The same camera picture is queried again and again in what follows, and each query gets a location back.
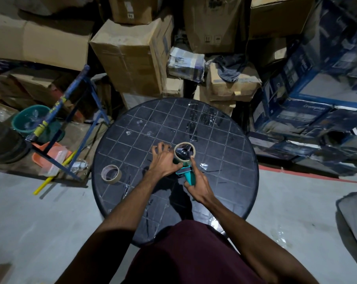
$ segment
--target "green bucket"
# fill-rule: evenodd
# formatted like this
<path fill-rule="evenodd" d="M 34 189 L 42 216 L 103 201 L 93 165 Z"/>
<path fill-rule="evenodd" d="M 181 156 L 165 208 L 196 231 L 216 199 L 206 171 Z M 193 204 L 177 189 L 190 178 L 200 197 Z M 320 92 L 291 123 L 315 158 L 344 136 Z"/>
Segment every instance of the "green bucket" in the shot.
<path fill-rule="evenodd" d="M 43 119 L 48 112 L 50 111 L 49 107 L 42 105 L 30 106 L 27 109 L 19 112 L 11 121 L 11 126 L 19 132 L 24 137 L 30 135 L 38 125 L 38 123 Z M 62 127 L 59 121 L 53 120 L 46 127 L 44 132 L 39 136 L 38 143 L 47 143 L 52 140 L 53 136 L 58 132 Z M 62 132 L 58 138 L 58 142 L 62 140 L 65 132 Z"/>

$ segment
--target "person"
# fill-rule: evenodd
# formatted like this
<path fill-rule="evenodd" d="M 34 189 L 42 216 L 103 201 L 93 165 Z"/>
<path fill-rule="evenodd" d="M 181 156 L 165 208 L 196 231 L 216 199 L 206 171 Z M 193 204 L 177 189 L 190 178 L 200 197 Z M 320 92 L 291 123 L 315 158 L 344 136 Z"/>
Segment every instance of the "person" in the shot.
<path fill-rule="evenodd" d="M 141 182 L 89 237 L 57 284 L 111 281 L 157 182 L 183 166 L 173 163 L 170 148 L 163 142 L 152 147 Z M 184 186 L 218 220 L 239 253 L 211 226 L 183 220 L 140 248 L 123 283 L 318 283 L 288 251 L 228 210 L 193 157 L 191 162 L 196 184 Z"/>

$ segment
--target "black tabletop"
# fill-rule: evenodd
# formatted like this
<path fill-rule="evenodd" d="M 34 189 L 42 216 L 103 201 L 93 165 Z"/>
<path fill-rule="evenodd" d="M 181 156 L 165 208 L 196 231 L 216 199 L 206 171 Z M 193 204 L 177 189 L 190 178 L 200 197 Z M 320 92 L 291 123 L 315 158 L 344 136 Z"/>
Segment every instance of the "black tabletop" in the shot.
<path fill-rule="evenodd" d="M 130 109 L 102 137 L 92 166 L 92 187 L 104 217 L 139 183 L 152 160 L 152 145 L 174 148 L 190 142 L 195 160 L 207 176 L 215 196 L 230 210 L 247 218 L 257 195 L 259 169 L 256 155 L 241 128 L 222 111 L 186 98 L 152 100 Z M 122 177 L 115 184 L 101 178 L 110 164 Z M 220 232 L 216 219 L 193 200 L 183 186 L 185 177 L 173 174 L 156 185 L 135 232 L 137 246 L 152 240 L 163 228 L 183 219 L 194 219 Z"/>

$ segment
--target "hand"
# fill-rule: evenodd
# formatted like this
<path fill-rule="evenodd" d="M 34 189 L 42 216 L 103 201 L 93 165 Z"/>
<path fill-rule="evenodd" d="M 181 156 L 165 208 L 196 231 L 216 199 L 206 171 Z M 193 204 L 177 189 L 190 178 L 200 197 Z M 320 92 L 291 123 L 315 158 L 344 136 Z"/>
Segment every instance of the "hand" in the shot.
<path fill-rule="evenodd" d="M 157 146 L 154 145 L 152 147 L 153 158 L 148 171 L 159 176 L 159 178 L 170 175 L 183 166 L 181 162 L 179 164 L 173 163 L 174 154 L 173 151 L 169 151 L 170 147 L 170 145 L 163 142 L 160 142 Z"/>
<path fill-rule="evenodd" d="M 187 181 L 184 182 L 184 186 L 195 200 L 206 206 L 215 197 L 214 193 L 211 190 L 207 177 L 197 168 L 194 157 L 191 156 L 190 159 L 192 161 L 192 168 L 195 175 L 195 186 L 189 185 Z"/>

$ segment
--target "person's left hand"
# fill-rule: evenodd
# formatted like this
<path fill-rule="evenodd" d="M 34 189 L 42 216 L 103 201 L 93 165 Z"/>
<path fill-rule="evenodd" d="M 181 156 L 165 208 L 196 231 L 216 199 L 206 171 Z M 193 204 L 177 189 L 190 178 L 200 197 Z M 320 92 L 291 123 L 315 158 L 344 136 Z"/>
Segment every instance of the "person's left hand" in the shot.
<path fill-rule="evenodd" d="M 160 142 L 157 146 L 152 147 L 152 162 L 150 164 L 149 172 L 152 172 L 154 175 L 163 178 L 164 176 L 170 175 L 173 172 L 176 172 L 182 168 L 183 164 L 173 163 L 173 151 L 169 151 L 171 146 Z"/>

